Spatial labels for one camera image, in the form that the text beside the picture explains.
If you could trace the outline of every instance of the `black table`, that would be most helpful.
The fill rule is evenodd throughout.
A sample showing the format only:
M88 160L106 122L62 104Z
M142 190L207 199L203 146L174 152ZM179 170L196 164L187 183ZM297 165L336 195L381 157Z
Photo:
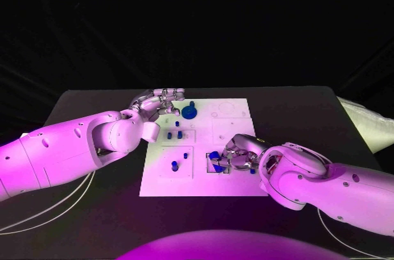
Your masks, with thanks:
M140 92L66 91L46 125L106 110L122 110ZM186 89L186 98L246 98L259 138L275 145L294 142L334 162L379 170L329 88ZM291 211L269 197L138 197L145 149L147 142L141 141L125 158L96 171L85 197L56 221L27 232L0 236L0 259L115 258L157 238L205 229L271 233L306 241L347 257L362 256L329 236L310 205L301 211ZM41 211L79 183L80 179L1 202L0 227ZM72 205L76 197L14 230L52 218ZM391 237L366 232L326 215L323 219L343 242L372 254L394 256Z

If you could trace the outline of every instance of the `black curtain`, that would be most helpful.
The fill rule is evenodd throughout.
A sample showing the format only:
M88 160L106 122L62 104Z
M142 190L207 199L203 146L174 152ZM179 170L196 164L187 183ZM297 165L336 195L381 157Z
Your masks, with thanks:
M41 126L67 89L327 85L394 117L392 0L1 0L1 8L1 143Z

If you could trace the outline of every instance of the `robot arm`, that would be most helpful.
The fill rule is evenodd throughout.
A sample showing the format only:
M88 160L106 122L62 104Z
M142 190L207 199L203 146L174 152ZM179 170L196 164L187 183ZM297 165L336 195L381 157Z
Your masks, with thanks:
M259 187L284 207L298 211L310 203L334 220L394 236L394 175L330 163L293 143L271 147L241 134L210 161L216 167L258 169Z
M140 139L154 142L160 114L176 114L183 89L147 90L128 109L46 126L0 147L0 201L63 184L122 158Z

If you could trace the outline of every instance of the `robotic hand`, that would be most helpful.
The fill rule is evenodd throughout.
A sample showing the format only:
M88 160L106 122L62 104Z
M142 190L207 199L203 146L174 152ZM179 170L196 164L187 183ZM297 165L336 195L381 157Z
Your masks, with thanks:
M210 153L210 162L216 172L258 169L259 188L284 207L298 211L310 203L334 220L394 236L394 175L332 163L293 143L271 147L242 134L220 155Z
M0 201L63 184L122 158L140 139L154 142L158 115L176 114L184 89L147 90L124 111L46 126L0 147Z

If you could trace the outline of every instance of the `white pegboard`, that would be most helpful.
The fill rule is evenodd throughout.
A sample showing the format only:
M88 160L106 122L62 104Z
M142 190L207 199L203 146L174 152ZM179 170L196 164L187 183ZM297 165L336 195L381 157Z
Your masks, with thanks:
M147 145L140 196L267 196L257 172L254 175L232 169L228 174L206 172L210 166L206 153L222 152L236 133L255 136L246 99L194 99L173 103L181 109L190 101L197 114L193 119L163 115L155 121L160 134L157 142ZM181 139L177 139L177 131L181 131ZM176 172L171 161L179 165Z

